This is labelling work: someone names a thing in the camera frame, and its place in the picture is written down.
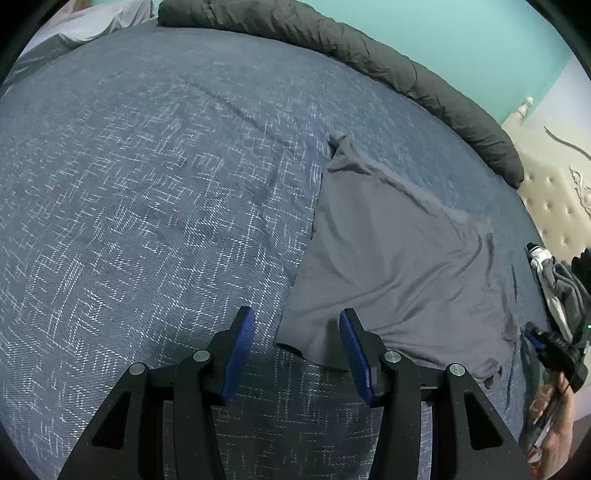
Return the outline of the person's right hand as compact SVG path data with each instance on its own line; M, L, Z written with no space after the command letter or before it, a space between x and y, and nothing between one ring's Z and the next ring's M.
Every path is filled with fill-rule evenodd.
M541 458L535 468L538 479L554 476L567 464L570 456L576 399L563 373L547 376L529 407L529 419L536 421L543 415L556 391L561 393L560 408L541 446Z

